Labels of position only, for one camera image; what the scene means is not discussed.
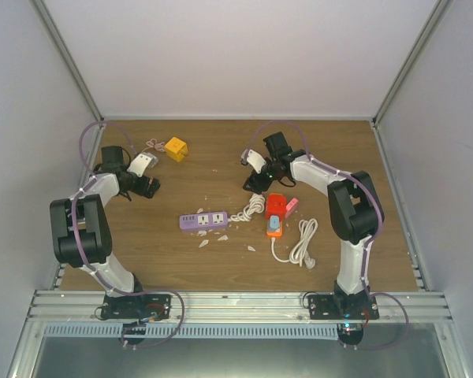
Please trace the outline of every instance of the black mounting base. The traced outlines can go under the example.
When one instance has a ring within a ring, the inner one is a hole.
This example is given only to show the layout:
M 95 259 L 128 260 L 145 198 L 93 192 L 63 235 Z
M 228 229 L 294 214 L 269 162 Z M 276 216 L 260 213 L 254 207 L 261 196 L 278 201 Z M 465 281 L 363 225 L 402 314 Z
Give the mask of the black mounting base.
M 142 285 L 135 278 L 134 292 L 141 292 Z M 109 319 L 145 319 L 154 317 L 156 320 L 168 319 L 172 296 L 168 294 L 146 294 L 136 297 L 122 296 L 103 298 L 100 317 Z
M 351 313 L 346 313 L 345 315 L 340 314 L 340 310 L 335 302 L 334 295 L 321 295 L 321 294 L 311 294 L 307 296 L 308 299 L 308 312 L 310 313 L 310 318 L 316 321 L 332 321 L 332 320 L 357 320 L 364 321 L 366 320 L 366 315 L 364 309 L 367 311 L 369 320 L 375 321 L 380 315 L 378 314 L 377 301 L 375 298 L 372 298 L 371 301 L 365 301 L 361 303 L 357 311 L 352 311 Z

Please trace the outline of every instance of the pink eraser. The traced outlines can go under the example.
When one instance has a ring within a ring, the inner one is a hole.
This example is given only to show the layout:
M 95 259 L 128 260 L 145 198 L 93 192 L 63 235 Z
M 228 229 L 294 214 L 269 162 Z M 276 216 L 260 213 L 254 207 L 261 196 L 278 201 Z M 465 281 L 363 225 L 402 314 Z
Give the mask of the pink eraser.
M 294 210 L 296 210 L 296 207 L 298 207 L 298 201 L 296 198 L 293 198 L 285 207 L 285 217 L 289 218 L 291 217 L 291 214 Z

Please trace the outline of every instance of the yellow cube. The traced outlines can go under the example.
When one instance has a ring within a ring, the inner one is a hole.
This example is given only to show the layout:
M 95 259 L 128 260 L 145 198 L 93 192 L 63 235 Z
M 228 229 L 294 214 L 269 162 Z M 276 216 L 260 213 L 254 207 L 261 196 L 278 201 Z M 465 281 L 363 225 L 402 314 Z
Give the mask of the yellow cube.
M 174 161 L 181 161 L 188 154 L 188 145 L 180 139 L 173 137 L 165 145 L 166 156 L 171 157 Z

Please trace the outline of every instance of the light blue object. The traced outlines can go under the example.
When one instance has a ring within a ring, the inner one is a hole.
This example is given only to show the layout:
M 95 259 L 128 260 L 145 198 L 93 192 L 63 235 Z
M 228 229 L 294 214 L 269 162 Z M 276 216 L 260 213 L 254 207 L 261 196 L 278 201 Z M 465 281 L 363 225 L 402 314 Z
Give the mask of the light blue object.
M 276 215 L 272 215 L 268 223 L 268 228 L 271 228 L 272 230 L 278 230 L 279 227 L 281 227 L 280 219 L 278 219 Z

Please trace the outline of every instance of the power outlet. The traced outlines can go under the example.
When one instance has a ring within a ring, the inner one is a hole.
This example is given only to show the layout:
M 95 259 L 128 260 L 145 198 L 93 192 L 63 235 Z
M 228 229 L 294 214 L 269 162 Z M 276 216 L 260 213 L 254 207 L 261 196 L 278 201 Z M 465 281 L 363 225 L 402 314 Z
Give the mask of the power outlet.
M 179 226 L 181 227 L 181 230 L 185 232 L 226 228 L 227 225 L 228 213 L 226 211 L 187 214 L 179 217 Z

